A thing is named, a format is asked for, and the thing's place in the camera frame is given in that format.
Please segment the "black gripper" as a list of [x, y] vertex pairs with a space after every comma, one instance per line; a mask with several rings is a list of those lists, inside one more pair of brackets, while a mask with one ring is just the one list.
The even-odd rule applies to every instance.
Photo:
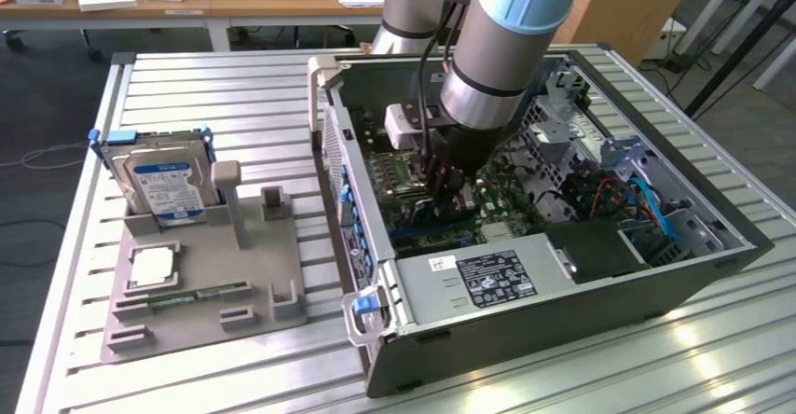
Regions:
[[505, 129], [477, 130], [463, 125], [441, 127], [431, 137], [427, 176], [431, 180], [461, 176], [473, 178], [491, 159], [505, 139]]

